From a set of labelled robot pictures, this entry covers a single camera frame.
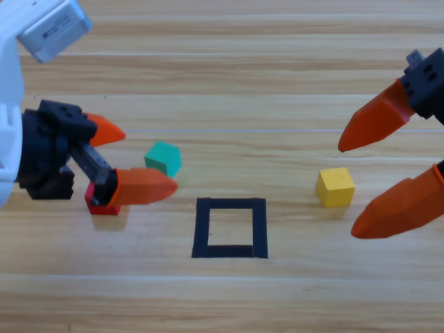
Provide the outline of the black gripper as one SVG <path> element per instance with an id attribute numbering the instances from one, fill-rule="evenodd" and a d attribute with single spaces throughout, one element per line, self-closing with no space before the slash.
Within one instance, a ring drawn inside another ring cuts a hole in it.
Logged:
<path id="1" fill-rule="evenodd" d="M 23 143 L 16 178 L 33 200 L 69 200 L 74 159 L 94 185 L 90 203 L 110 207 L 148 205 L 172 196 L 178 183 L 157 169 L 113 169 L 96 150 L 126 134 L 98 114 L 73 104 L 43 100 L 22 114 Z"/>
<path id="2" fill-rule="evenodd" d="M 443 124 L 443 58 L 442 48 L 427 57 L 417 49 L 412 51 L 401 79 L 353 114 L 339 140 L 339 151 L 382 141 L 408 123 L 415 112 Z"/>

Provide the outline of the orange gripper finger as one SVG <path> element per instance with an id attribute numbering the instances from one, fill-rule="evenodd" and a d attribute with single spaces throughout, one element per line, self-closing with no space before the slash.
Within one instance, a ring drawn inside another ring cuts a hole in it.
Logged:
<path id="1" fill-rule="evenodd" d="M 443 215 L 443 162 L 405 178 L 367 204 L 351 235 L 383 239 L 421 228 Z"/>

